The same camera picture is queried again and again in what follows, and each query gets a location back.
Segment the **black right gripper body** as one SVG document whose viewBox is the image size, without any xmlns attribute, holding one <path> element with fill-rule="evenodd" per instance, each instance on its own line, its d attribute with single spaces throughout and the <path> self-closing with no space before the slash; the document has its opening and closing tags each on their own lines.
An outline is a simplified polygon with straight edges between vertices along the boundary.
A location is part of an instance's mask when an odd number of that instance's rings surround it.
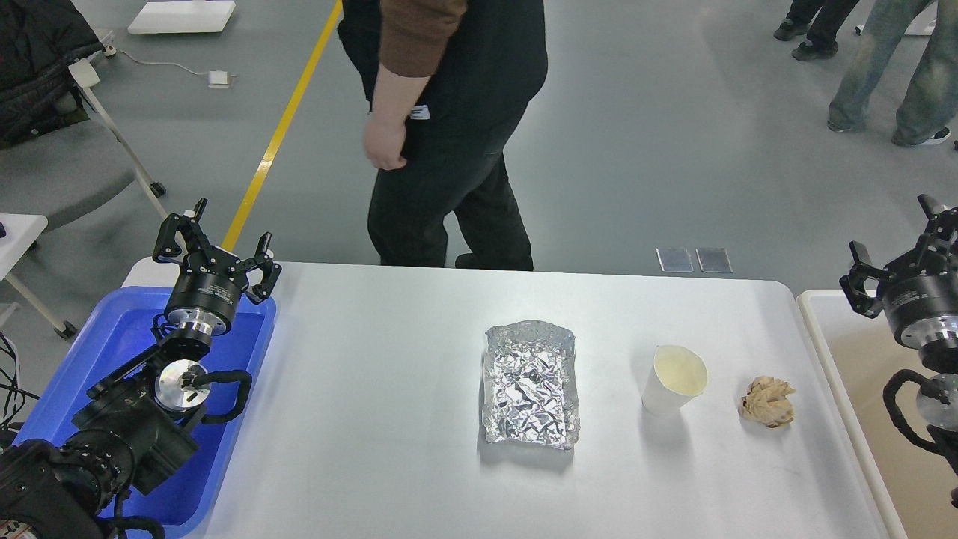
<svg viewBox="0 0 958 539">
<path fill-rule="evenodd" d="M 956 257 L 901 255 L 886 266 L 882 304 L 898 344 L 922 353 L 956 348 Z"/>
</svg>

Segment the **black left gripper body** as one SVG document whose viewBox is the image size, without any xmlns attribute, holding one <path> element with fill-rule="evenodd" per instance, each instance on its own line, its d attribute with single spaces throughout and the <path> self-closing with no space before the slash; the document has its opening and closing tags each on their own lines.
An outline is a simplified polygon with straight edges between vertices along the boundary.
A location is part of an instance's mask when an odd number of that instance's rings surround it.
<svg viewBox="0 0 958 539">
<path fill-rule="evenodd" d="M 239 282 L 231 280 L 228 270 L 240 262 L 233 253 L 222 252 L 213 258 L 215 263 L 206 262 L 201 252 L 183 257 L 177 283 L 164 310 L 167 321 L 199 321 L 211 328 L 211 335 L 231 330 L 248 280 L 244 275 Z"/>
</svg>

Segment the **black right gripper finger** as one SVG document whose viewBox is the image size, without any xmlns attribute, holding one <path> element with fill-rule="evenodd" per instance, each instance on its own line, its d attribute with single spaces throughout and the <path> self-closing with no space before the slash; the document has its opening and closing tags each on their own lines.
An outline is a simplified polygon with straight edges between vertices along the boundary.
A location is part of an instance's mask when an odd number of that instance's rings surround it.
<svg viewBox="0 0 958 539">
<path fill-rule="evenodd" d="M 884 308 L 882 297 L 870 296 L 865 283 L 869 280 L 876 281 L 879 285 L 892 283 L 897 274 L 886 267 L 873 266 L 871 256 L 863 243 L 849 242 L 849 252 L 852 255 L 852 265 L 849 266 L 849 272 L 839 280 L 841 289 L 856 314 L 873 320 Z"/>
<path fill-rule="evenodd" d="M 923 259 L 925 252 L 933 252 L 945 258 L 955 257 L 956 208 L 940 204 L 937 199 L 928 194 L 918 195 L 918 201 L 921 210 L 927 217 L 927 226 L 925 226 L 924 232 L 921 233 L 918 240 L 918 249 L 921 253 L 919 258 Z"/>
</svg>

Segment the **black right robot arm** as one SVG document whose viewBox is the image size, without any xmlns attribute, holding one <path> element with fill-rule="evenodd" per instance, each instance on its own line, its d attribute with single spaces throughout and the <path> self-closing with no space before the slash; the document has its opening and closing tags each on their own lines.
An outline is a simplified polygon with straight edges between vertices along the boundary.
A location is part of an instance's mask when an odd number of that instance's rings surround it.
<svg viewBox="0 0 958 539">
<path fill-rule="evenodd" d="M 852 265 L 840 279 L 849 306 L 874 318 L 885 314 L 895 341 L 916 350 L 935 376 L 901 369 L 882 390 L 892 424 L 913 445 L 942 456 L 957 470 L 956 208 L 919 195 L 927 225 L 914 248 L 875 267 L 860 242 L 849 243 Z M 897 403 L 904 383 L 916 383 L 916 406 L 930 437 L 919 436 Z"/>
</svg>

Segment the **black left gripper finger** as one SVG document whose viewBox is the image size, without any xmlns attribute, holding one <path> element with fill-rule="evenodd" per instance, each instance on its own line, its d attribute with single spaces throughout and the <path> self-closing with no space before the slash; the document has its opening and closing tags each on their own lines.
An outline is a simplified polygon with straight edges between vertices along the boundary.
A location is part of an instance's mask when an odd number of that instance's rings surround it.
<svg viewBox="0 0 958 539">
<path fill-rule="evenodd" d="M 161 222 L 153 248 L 153 260 L 177 265 L 212 265 L 216 249 L 201 229 L 201 217 L 208 198 L 199 198 L 194 209 L 183 214 L 171 213 Z"/>
<path fill-rule="evenodd" d="M 270 250 L 271 242 L 272 234 L 264 232 L 260 236 L 254 254 L 249 258 L 239 260 L 239 263 L 237 263 L 237 283 L 243 285 L 244 296 L 255 305 L 259 305 L 271 297 L 271 293 L 278 282 L 278 277 L 283 270 L 283 267 L 278 265 L 273 258 Z M 248 274 L 253 270 L 259 270 L 260 281 L 251 284 Z"/>
</svg>

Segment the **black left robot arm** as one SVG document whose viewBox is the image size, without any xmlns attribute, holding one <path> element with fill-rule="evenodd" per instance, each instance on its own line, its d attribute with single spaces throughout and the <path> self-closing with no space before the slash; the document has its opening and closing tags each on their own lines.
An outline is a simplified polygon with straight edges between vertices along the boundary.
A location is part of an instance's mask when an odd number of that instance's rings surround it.
<svg viewBox="0 0 958 539">
<path fill-rule="evenodd" d="M 123 538 L 130 529 L 163 538 L 154 518 L 123 514 L 131 491 L 153 492 L 188 463 L 199 449 L 195 427 L 244 412 L 252 374 L 201 362 L 213 338 L 231 330 L 243 297 L 256 305 L 270 298 L 281 266 L 270 232 L 246 259 L 213 245 L 201 229 L 206 205 L 201 198 L 159 228 L 153 259 L 179 273 L 154 318 L 154 344 L 87 390 L 76 432 L 61 446 L 34 438 L 3 451 L 4 538 Z"/>
</svg>

